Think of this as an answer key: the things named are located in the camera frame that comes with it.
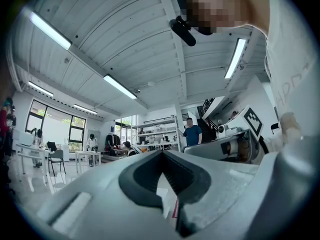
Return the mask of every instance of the person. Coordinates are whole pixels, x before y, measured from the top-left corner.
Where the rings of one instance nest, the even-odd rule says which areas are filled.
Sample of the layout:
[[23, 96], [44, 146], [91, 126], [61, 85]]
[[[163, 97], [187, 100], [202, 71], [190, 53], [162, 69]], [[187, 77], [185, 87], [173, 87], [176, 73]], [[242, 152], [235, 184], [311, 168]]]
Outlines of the person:
[[[36, 146], [42, 145], [44, 142], [44, 135], [42, 130], [41, 129], [37, 130], [37, 128], [33, 128], [30, 133], [33, 134], [33, 132], [34, 132], [34, 139], [32, 144]], [[30, 153], [34, 157], [38, 157], [40, 155], [38, 151], [32, 150], [30, 151]], [[32, 158], [32, 163], [33, 163], [33, 168], [39, 168], [40, 166], [42, 166], [42, 162], [40, 162], [39, 159], [37, 158]]]
[[202, 141], [202, 131], [198, 125], [194, 125], [192, 118], [188, 117], [186, 119], [187, 128], [185, 129], [183, 136], [186, 137], [187, 146], [193, 146], [201, 144]]
[[[139, 131], [138, 134], [145, 134], [144, 129], [143, 129], [143, 128], [140, 128], [140, 131]], [[142, 144], [142, 143], [145, 142], [145, 141], [146, 141], [146, 136], [139, 137], [139, 143]]]
[[11, 130], [11, 127], [7, 125], [7, 113], [10, 107], [13, 105], [12, 98], [6, 98], [0, 111], [0, 159], [2, 160], [5, 154], [8, 154], [9, 147], [6, 141], [7, 134]]
[[125, 149], [126, 149], [127, 152], [128, 152], [128, 157], [137, 154], [136, 151], [131, 147], [130, 141], [126, 141], [126, 142], [124, 143], [124, 147], [125, 147]]
[[231, 120], [232, 118], [234, 118], [236, 116], [237, 112], [236, 111], [233, 111], [232, 114], [231, 114], [231, 117], [229, 118], [229, 120]]
[[[98, 148], [98, 141], [95, 138], [93, 133], [90, 134], [90, 138], [86, 141], [86, 150], [87, 151], [95, 151]], [[89, 166], [93, 167], [94, 163], [96, 163], [95, 155], [89, 155]]]
[[6, 124], [10, 127], [10, 130], [8, 131], [7, 138], [6, 138], [9, 156], [12, 154], [12, 145], [13, 145], [13, 142], [14, 142], [13, 131], [16, 128], [16, 125], [17, 125], [17, 118], [16, 118], [16, 115], [15, 115], [15, 111], [16, 111], [15, 106], [12, 106], [11, 107], [11, 113], [9, 113], [6, 116]]
[[[300, 140], [303, 135], [319, 134], [316, 111], [320, 101], [319, 97], [313, 98], [319, 95], [319, 47], [292, 1], [186, 0], [186, 8], [182, 8], [181, 1], [178, 3], [187, 21], [199, 30], [218, 33], [226, 28], [250, 25], [265, 35], [264, 65], [281, 128], [277, 134], [264, 138], [268, 153], [279, 152], [285, 144]], [[257, 164], [264, 153], [259, 152]]]

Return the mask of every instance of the black shirt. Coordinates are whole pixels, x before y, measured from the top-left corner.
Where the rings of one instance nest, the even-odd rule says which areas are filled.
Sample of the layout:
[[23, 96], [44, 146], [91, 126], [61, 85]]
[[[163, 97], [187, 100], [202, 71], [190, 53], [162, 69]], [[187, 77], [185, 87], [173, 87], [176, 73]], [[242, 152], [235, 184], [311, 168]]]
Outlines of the black shirt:
[[130, 147], [128, 150], [128, 157], [131, 157], [136, 154], [137, 154], [136, 151], [132, 147]]

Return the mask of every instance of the blue shirt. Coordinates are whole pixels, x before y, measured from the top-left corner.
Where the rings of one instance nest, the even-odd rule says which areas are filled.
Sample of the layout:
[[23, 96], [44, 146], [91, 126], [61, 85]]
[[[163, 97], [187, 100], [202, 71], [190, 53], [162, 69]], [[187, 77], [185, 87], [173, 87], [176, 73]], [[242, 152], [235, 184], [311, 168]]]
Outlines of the blue shirt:
[[199, 142], [199, 134], [202, 134], [202, 131], [198, 125], [193, 125], [185, 129], [183, 136], [186, 137], [186, 144], [188, 146], [197, 145]]

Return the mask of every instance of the shelving unit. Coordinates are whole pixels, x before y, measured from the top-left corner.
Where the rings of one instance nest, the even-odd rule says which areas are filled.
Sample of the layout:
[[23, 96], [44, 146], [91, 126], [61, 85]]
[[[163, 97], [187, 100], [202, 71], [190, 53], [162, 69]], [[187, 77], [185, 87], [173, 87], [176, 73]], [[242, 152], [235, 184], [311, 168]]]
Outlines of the shelving unit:
[[180, 135], [178, 133], [178, 122], [177, 122], [176, 116], [168, 118], [168, 119], [153, 120], [153, 121], [149, 121], [149, 122], [143, 123], [143, 124], [132, 125], [131, 132], [132, 132], [132, 129], [136, 129], [138, 131], [139, 128], [149, 128], [149, 127], [168, 125], [168, 124], [174, 124], [174, 128], [168, 129], [168, 130], [162, 130], [162, 131], [154, 131], [154, 132], [149, 132], [149, 133], [131, 135], [131, 143], [133, 143], [133, 138], [138, 138], [138, 137], [143, 137], [143, 136], [152, 136], [152, 135], [163, 135], [163, 134], [168, 134], [168, 133], [175, 133], [175, 135], [176, 135], [175, 142], [163, 142], [163, 143], [152, 143], [152, 144], [148, 143], [148, 144], [139, 144], [139, 145], [133, 144], [132, 146], [140, 148], [140, 147], [149, 147], [149, 146], [161, 147], [163, 145], [178, 145], [178, 150], [180, 152], [181, 151], [181, 144], [180, 144]]

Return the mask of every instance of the window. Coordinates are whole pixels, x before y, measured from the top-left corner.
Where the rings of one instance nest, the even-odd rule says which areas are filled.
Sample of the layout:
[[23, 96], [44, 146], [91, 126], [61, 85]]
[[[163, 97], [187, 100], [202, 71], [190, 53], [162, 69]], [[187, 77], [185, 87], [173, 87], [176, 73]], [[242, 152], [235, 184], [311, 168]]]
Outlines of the window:
[[131, 142], [131, 125], [136, 125], [137, 116], [128, 116], [115, 120], [115, 132], [121, 139], [121, 143], [129, 141]]
[[43, 142], [55, 142], [56, 145], [68, 141], [69, 151], [80, 151], [83, 148], [83, 138], [86, 120], [36, 100], [32, 102], [25, 131], [33, 128], [42, 129]]

